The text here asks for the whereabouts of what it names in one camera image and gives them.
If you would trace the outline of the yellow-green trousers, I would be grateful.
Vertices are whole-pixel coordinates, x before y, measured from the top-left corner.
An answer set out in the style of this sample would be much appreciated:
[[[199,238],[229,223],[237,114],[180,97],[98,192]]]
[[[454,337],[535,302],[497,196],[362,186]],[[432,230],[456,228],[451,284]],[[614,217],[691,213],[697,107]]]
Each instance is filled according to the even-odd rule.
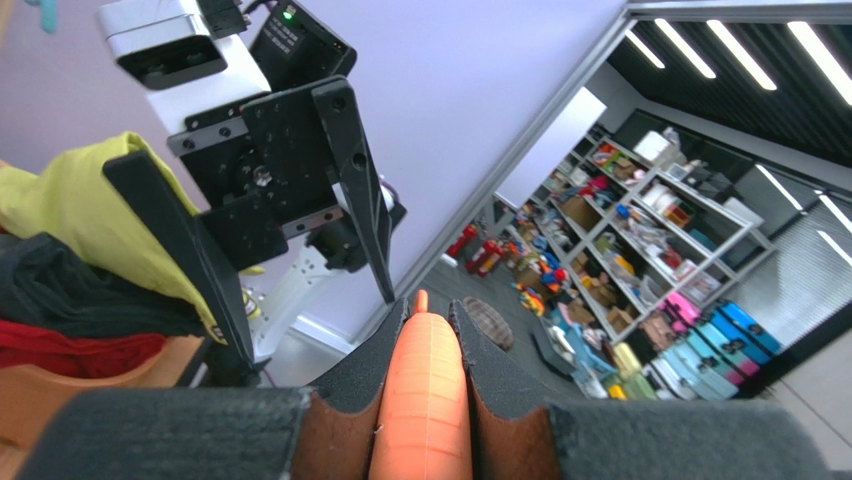
[[[198,289],[103,174],[108,161],[137,151],[150,156],[180,205],[190,215],[199,215],[170,166],[139,134],[127,131],[67,150],[39,174],[2,165],[1,226],[19,238],[49,233],[90,265],[188,302],[206,332],[224,343],[224,333]]]

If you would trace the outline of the orange hanger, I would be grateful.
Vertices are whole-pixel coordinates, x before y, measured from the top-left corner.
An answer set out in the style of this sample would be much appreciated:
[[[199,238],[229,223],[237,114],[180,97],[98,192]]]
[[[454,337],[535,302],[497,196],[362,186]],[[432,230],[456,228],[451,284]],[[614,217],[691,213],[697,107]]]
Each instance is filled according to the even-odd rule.
[[[374,433],[370,479],[472,479],[471,420],[460,343],[417,293],[394,345]]]

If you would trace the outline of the background shelf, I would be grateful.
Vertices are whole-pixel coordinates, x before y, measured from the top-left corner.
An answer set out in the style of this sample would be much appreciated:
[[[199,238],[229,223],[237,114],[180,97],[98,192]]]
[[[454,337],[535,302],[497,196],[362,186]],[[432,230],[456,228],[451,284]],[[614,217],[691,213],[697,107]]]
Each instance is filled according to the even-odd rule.
[[[585,333],[592,394],[725,400],[779,352],[727,292],[774,253],[732,185],[594,128],[507,223],[522,302]]]

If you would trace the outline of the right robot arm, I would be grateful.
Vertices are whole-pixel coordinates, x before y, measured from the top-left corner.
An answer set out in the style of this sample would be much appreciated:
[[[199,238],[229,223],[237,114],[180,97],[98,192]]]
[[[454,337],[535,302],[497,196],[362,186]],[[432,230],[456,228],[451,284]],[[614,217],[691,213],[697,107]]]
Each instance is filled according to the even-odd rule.
[[[246,367],[267,361],[344,272],[369,267],[393,302],[390,240],[406,215],[374,166],[347,79],[356,50],[295,1],[277,2],[245,44],[254,9],[117,1],[98,12],[117,65],[146,89],[209,209],[190,213],[149,154],[108,161],[104,174]]]

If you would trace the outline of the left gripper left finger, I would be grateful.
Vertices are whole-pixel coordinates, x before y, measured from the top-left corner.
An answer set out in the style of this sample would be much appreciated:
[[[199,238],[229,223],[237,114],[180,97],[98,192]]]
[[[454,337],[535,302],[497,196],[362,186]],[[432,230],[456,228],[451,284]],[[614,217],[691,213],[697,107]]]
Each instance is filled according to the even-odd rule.
[[[92,390],[49,422],[22,479],[364,479],[410,311],[305,387]]]

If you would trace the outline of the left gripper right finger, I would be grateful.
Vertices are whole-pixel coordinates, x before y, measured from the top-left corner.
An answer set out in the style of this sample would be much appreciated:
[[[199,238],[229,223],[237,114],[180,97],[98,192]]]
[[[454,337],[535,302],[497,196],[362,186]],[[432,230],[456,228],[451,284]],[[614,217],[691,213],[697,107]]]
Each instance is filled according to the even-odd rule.
[[[478,479],[828,479],[801,425],[765,401],[589,400],[544,385],[454,301]]]

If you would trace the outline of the teal hanger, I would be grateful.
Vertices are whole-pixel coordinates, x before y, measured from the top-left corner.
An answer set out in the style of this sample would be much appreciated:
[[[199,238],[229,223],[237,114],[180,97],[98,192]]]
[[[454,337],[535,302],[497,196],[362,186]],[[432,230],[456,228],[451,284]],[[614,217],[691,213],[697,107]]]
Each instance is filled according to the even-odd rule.
[[[47,34],[58,30],[59,11],[57,0],[24,0],[25,4],[38,11],[39,26]]]

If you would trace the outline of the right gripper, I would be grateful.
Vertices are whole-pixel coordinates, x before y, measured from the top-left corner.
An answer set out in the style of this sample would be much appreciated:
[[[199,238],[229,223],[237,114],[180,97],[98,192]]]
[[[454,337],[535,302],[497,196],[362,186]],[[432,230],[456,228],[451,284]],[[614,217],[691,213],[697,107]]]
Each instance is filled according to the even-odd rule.
[[[167,146],[210,205],[201,218],[144,151],[107,161],[103,174],[201,295],[242,364],[255,358],[236,270],[285,254],[294,237],[338,226],[346,213],[337,176],[381,295],[395,301],[391,216],[344,76],[233,101],[185,127]]]

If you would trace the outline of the aluminium frame post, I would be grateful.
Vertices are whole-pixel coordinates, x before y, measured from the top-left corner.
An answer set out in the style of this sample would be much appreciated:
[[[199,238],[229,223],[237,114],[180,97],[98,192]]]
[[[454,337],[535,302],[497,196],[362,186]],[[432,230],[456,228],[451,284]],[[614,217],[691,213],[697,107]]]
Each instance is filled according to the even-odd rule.
[[[397,299],[407,298],[634,24],[628,2],[559,2],[510,23],[518,52],[450,65],[451,84],[418,104],[387,167],[408,213],[391,242]]]

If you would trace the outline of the red trousers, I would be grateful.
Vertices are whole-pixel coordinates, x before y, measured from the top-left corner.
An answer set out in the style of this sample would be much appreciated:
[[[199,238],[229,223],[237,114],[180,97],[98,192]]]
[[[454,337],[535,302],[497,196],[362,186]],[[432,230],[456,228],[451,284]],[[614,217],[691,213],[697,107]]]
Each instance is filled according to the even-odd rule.
[[[68,338],[54,330],[3,320],[1,367],[32,365],[71,378],[110,378],[138,368],[166,343],[160,334]]]

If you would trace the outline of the black trousers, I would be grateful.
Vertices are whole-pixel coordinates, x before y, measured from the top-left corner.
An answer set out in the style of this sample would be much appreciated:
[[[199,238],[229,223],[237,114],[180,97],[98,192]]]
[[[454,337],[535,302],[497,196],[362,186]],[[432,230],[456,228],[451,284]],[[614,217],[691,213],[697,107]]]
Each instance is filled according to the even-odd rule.
[[[69,338],[205,334],[191,304],[93,267],[47,233],[1,242],[1,318]]]

